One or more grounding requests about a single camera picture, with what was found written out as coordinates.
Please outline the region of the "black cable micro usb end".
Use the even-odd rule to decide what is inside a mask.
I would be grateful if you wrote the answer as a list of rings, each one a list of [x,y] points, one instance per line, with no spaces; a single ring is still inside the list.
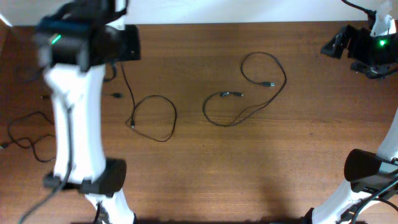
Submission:
[[[163,95],[147,95],[137,99],[127,78],[127,72],[120,64],[122,80],[127,87],[127,97],[132,109],[124,124],[137,135],[155,142],[167,142],[174,135],[178,111],[172,100]]]

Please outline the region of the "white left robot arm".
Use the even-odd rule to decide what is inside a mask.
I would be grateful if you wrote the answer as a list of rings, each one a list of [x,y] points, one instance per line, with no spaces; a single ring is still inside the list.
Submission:
[[[124,18],[127,1],[71,1],[35,27],[39,66],[51,89],[57,153],[44,185],[76,190],[96,207],[96,223],[135,223],[123,185],[126,162],[105,156],[101,90],[106,64],[136,60]]]

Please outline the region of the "black cable long loop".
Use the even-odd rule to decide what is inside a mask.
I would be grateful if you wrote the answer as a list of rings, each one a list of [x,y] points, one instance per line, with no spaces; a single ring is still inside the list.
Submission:
[[[275,69],[277,80],[257,81],[249,68],[250,60],[255,59],[264,59],[266,63],[269,62],[271,67]],[[265,109],[278,97],[287,84],[287,74],[283,65],[276,56],[267,52],[250,52],[243,56],[239,63],[239,72],[244,79],[242,88],[235,87],[232,90],[216,91],[203,100],[201,112],[209,123],[224,128],[237,126]],[[232,120],[222,121],[216,117],[215,112],[208,111],[209,108],[214,109],[216,103],[221,99],[229,99],[231,96],[236,99],[243,98],[247,100],[242,105],[242,108],[238,109]]]

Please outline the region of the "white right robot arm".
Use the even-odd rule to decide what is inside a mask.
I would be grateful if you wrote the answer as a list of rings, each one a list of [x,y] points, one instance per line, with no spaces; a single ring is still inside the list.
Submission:
[[[341,58],[344,50],[355,60],[351,69],[375,80],[397,72],[397,33],[374,35],[367,29],[345,26],[321,53]],[[344,180],[323,204],[311,208],[302,223],[356,223],[375,203],[389,203],[397,195],[397,120],[376,153],[353,149],[346,158]]]

